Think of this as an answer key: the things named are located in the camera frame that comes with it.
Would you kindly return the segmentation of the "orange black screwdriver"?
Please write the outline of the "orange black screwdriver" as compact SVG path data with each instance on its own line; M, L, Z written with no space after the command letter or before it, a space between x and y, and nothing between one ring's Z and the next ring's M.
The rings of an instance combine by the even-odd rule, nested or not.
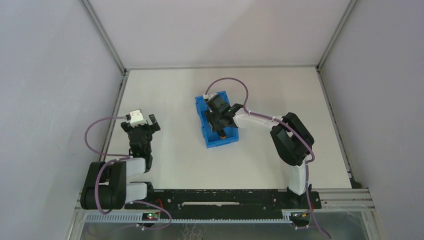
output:
M225 139L227 137L224 131L219 131L218 135L220 136L221 139Z

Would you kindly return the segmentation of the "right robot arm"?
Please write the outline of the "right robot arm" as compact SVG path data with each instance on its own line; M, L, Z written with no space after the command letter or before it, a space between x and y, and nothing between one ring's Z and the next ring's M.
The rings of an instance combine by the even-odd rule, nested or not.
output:
M245 111L239 103L230 105L217 93L202 96L205 118L212 132L225 138L226 128L255 129L269 132L278 156L289 165L288 190L298 196L308 191L307 158L312 156L314 138L299 117L288 112L281 118Z

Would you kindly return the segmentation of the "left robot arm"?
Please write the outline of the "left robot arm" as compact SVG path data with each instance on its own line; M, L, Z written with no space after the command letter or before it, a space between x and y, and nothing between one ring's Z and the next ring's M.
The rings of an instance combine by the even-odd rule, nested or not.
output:
M140 110L120 117L120 126L129 139L129 151L112 154L112 160L90 164L80 195L82 209L98 210L106 215L148 196L152 190L150 182L128 182L129 177L147 173L152 167L151 142L153 134L161 128L153 114L148 117L143 117Z

